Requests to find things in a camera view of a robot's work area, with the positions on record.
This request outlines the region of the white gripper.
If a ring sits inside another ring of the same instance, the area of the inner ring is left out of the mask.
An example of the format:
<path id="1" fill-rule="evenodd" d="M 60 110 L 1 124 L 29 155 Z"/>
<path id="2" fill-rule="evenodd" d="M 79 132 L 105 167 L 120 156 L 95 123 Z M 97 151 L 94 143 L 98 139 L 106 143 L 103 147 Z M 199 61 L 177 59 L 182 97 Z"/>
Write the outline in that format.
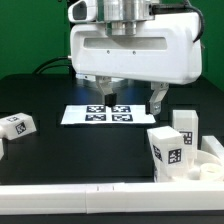
<path id="1" fill-rule="evenodd" d="M 110 77 L 152 81 L 145 113 L 158 115 L 168 83 L 191 83 L 202 72 L 203 14 L 188 1 L 78 0 L 68 18 L 74 70 L 97 76 L 105 106 L 116 105 Z"/>

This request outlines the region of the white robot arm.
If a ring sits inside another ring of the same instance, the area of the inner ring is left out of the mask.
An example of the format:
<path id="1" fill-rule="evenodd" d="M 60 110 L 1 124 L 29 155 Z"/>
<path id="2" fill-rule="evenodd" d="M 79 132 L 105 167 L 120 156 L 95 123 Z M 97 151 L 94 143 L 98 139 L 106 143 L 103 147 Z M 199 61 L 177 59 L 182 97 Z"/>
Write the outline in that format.
<path id="1" fill-rule="evenodd" d="M 116 105 L 112 78 L 149 81 L 146 112 L 157 115 L 171 84 L 202 72 L 204 16 L 189 0 L 78 0 L 68 8 L 74 70 L 96 78 L 103 104 Z"/>

